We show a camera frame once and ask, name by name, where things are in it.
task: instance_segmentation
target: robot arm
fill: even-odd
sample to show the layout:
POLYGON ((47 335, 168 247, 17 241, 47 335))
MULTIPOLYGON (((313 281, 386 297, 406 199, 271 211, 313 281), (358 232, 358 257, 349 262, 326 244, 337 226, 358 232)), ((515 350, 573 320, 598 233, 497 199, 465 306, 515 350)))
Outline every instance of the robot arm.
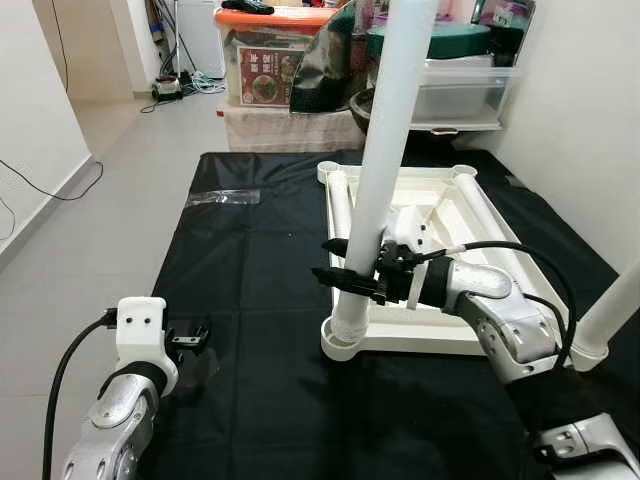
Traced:
POLYGON ((167 335, 161 298, 129 297, 118 303, 118 364, 89 409, 81 438, 67 457, 61 478, 133 480, 142 452, 153 436, 160 397, 178 380, 177 350, 198 353, 208 332, 192 337, 167 335))
MULTIPOLYGON (((329 241, 326 248, 341 255, 346 241, 329 241)), ((548 464, 555 478, 640 479, 638 461, 613 420, 593 401, 570 359, 558 363, 551 324, 508 273, 449 257, 414 269, 411 255, 406 245, 385 242, 376 263, 378 279, 338 268, 314 273, 323 284, 381 304, 409 304, 414 297, 465 320, 527 430, 536 433, 536 459, 548 464)))

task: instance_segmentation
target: orange storage box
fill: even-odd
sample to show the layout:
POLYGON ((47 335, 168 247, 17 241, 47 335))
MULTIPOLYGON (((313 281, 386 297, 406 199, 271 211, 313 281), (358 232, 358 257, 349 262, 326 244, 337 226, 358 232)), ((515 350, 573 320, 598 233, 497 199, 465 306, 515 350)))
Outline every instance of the orange storage box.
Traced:
POLYGON ((274 7, 272 15, 218 9, 229 103, 288 107, 293 76, 306 48, 335 8, 274 7))

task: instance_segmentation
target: table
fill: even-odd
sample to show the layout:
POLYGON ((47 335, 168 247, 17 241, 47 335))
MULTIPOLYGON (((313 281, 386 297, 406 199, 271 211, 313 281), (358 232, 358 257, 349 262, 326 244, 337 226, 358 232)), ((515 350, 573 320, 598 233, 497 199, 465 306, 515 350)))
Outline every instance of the table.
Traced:
MULTIPOLYGON (((315 166, 361 158, 358 151, 202 156, 191 193, 259 190, 260 201, 182 213, 154 295, 167 300, 178 333, 206 324, 211 338, 205 354, 187 356, 179 386, 163 401, 142 478, 515 478, 523 428, 485 359, 361 353, 339 364, 320 350, 331 299, 309 270, 328 265, 315 166)), ((404 162, 478 169, 479 184, 521 241, 566 272, 579 315, 615 279, 487 152, 409 151, 404 162)), ((586 376, 636 442, 639 339, 635 318, 615 337, 611 356, 586 376)), ((539 467, 530 468, 530 479, 542 478, 539 467)))

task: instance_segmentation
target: electrical cable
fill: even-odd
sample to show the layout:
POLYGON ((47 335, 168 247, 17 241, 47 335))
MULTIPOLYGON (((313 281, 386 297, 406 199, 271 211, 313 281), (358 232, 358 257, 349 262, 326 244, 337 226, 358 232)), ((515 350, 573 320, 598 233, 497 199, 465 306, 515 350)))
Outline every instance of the electrical cable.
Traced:
POLYGON ((71 342, 71 345, 67 348, 60 359, 58 368, 53 377, 53 383, 51 384, 51 390, 49 392, 49 402, 47 404, 47 415, 44 424, 44 445, 42 451, 42 480, 51 480, 51 457, 53 453, 53 431, 56 421, 56 407, 58 405, 58 396, 60 394, 60 387, 62 386, 62 378, 64 372, 71 360, 71 356, 74 354, 78 346, 82 341, 95 329, 101 326, 113 325, 113 321, 116 317, 116 309, 108 309, 99 320, 93 322, 86 327, 78 336, 71 342))
MULTIPOLYGON (((437 250, 435 252, 420 255, 419 259, 423 262, 426 262, 428 260, 442 257, 444 255, 462 253, 464 251, 476 250, 476 249, 482 249, 482 248, 506 248, 509 250, 517 250, 520 252, 524 252, 530 255, 531 257, 533 257, 534 259, 545 264, 554 273, 554 275, 556 276, 556 279, 562 285, 562 288, 564 290, 564 295, 566 297, 567 309, 569 310, 568 325, 567 325, 566 331, 564 332, 564 335, 562 335, 561 333, 562 345, 560 347, 560 351, 558 352, 558 357, 556 359, 556 362, 553 365, 553 370, 558 370, 563 368, 564 362, 569 357, 569 353, 571 352, 571 345, 573 344, 573 338, 575 336, 577 323, 578 323, 576 318, 576 301, 575 301, 575 296, 573 294, 573 290, 571 289, 567 278, 555 266, 555 264, 551 261, 551 259, 549 259, 549 257, 547 257, 544 253, 542 253, 541 251, 533 247, 522 245, 521 243, 494 240, 494 241, 465 243, 452 248, 437 250)), ((558 328, 564 329, 562 316, 560 315, 560 311, 556 308, 555 305, 539 297, 533 298, 534 296, 529 294, 525 294, 524 296, 525 298, 529 297, 530 300, 539 301, 543 305, 550 308, 554 312, 554 315, 556 316, 556 320, 558 322, 558 328)), ((530 431, 528 432, 527 438, 525 440, 525 444, 523 447, 525 451, 523 452, 523 461, 520 463, 520 467, 518 469, 518 480, 524 480, 527 476, 525 455, 527 455, 527 453, 531 451, 535 443, 535 440, 538 436, 537 434, 539 431, 539 427, 537 426, 537 423, 538 422, 535 422, 534 425, 530 428, 530 431)))
POLYGON ((64 60, 64 91, 69 93, 69 65, 67 64, 67 54, 64 51, 64 42, 62 41, 62 32, 60 31, 60 21, 58 20, 55 0, 51 0, 51 6, 53 7, 53 17, 56 20, 56 28, 58 29, 60 49, 62 50, 62 60, 64 60))
POLYGON ((153 113, 156 111, 156 107, 161 107, 162 105, 167 105, 169 103, 173 103, 176 100, 162 100, 159 102, 156 102, 152 105, 147 105, 146 107, 142 107, 140 109, 140 113, 153 113))
POLYGON ((506 248, 509 250, 518 250, 520 252, 527 253, 528 255, 535 258, 536 260, 539 260, 540 262, 544 263, 554 273, 554 275, 556 276, 556 279, 558 280, 558 282, 560 282, 560 285, 562 285, 562 288, 564 290, 564 295, 567 301, 567 309, 569 310, 567 331, 565 334, 565 338, 563 338, 563 341, 562 341, 562 347, 558 352, 558 358, 556 360, 556 363, 553 366, 554 369, 562 368, 564 366, 564 362, 569 357, 569 353, 571 352, 571 345, 573 344, 573 338, 575 337, 576 328, 578 325, 578 320, 576 318, 576 300, 573 294, 573 290, 571 290, 571 287, 566 277, 544 253, 542 253, 541 251, 533 247, 522 245, 521 243, 491 240, 491 241, 483 241, 483 242, 465 243, 463 245, 459 245, 453 248, 442 249, 442 250, 437 250, 435 252, 423 254, 423 255, 420 255, 418 258, 420 259, 420 261, 426 262, 428 260, 442 257, 447 254, 461 253, 467 250, 476 250, 481 248, 506 248))
MULTIPOLYGON (((176 37, 176 22, 175 22, 175 19, 173 18, 173 14, 171 13, 171 10, 167 6, 167 3, 164 0, 154 0, 154 3, 155 2, 158 2, 156 4, 156 8, 160 12, 160 15, 162 16, 162 18, 166 20, 167 25, 169 26, 169 28, 173 32, 173 36, 174 36, 174 39, 176 41, 176 45, 178 44, 178 39, 180 39, 180 43, 182 43, 182 46, 184 47, 184 51, 187 54, 187 57, 189 58, 189 62, 191 63, 191 66, 193 67, 193 70, 194 71, 198 70, 198 67, 196 67, 195 62, 193 61, 193 58, 191 57, 191 52, 189 52, 189 48, 187 47, 187 44, 184 42, 184 39, 182 38, 182 34, 179 33, 178 36, 176 37)), ((173 53, 170 53, 169 57, 167 57, 167 58, 173 58, 174 56, 175 56, 175 51, 173 53)))
MULTIPOLYGON (((171 13, 171 10, 169 10, 169 7, 167 6, 167 3, 165 2, 165 0, 160 0, 162 2, 162 4, 164 5, 164 8, 167 11, 167 14, 169 15, 169 18, 171 19, 171 29, 173 30, 173 36, 176 36, 176 19, 173 17, 173 14, 171 13)), ((180 43, 182 43, 182 46, 184 47, 184 51, 187 54, 187 57, 189 57, 189 62, 191 62, 191 66, 193 67, 193 70, 196 71, 198 70, 198 67, 196 67, 196 64, 193 61, 193 58, 191 58, 191 53, 189 52, 189 48, 187 47, 187 44, 184 42, 184 39, 182 38, 182 34, 178 33, 178 38, 180 39, 180 43)))
POLYGON ((98 174, 98 176, 89 184, 89 186, 87 188, 85 188, 79 195, 76 195, 75 197, 61 197, 59 195, 53 194, 53 193, 49 193, 43 189, 41 189, 40 187, 36 186, 33 184, 33 182, 31 182, 31 180, 29 180, 24 174, 22 174, 21 172, 19 172, 18 170, 16 170, 14 167, 12 167, 11 165, 9 165, 7 162, 5 162, 4 160, 0 159, 0 164, 4 165, 6 168, 8 168, 9 170, 11 170, 13 173, 15 173, 17 176, 19 176, 22 180, 24 180, 26 183, 28 183, 31 187, 33 187, 35 190, 37 190, 38 192, 47 195, 51 198, 55 198, 57 200, 62 200, 63 202, 72 202, 74 200, 79 200, 82 197, 84 197, 87 192, 89 190, 91 190, 91 188, 98 183, 98 181, 102 178, 102 175, 104 174, 104 164, 102 162, 95 162, 96 165, 98 165, 100 167, 100 173, 98 174))
POLYGON ((0 196, 0 203, 2 203, 4 208, 9 210, 9 213, 11 214, 11 228, 9 229, 9 233, 7 233, 4 237, 0 237, 0 241, 2 241, 2 240, 7 240, 11 238, 11 236, 13 235, 13 232, 16 229, 16 212, 14 212, 13 209, 9 205, 7 205, 7 202, 5 202, 4 198, 2 198, 1 196, 0 196))
POLYGON ((160 75, 163 75, 167 72, 167 67, 170 65, 171 60, 173 60, 173 57, 175 56, 176 47, 173 47, 173 50, 169 52, 169 55, 167 55, 167 58, 164 59, 164 62, 162 62, 162 65, 160 66, 160 75))

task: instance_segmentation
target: tiled floor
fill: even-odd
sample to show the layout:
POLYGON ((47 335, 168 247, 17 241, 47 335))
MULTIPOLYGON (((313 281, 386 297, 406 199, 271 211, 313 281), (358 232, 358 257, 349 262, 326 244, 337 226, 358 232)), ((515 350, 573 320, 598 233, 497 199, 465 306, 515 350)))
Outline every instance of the tiled floor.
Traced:
MULTIPOLYGON (((39 478, 47 395, 73 337, 119 298, 151 292, 200 154, 227 150, 221 100, 199 95, 137 115, 98 155, 103 179, 59 206, 0 273, 0 478, 39 478)), ((113 332, 99 330, 65 376, 53 478, 113 367, 113 332)))

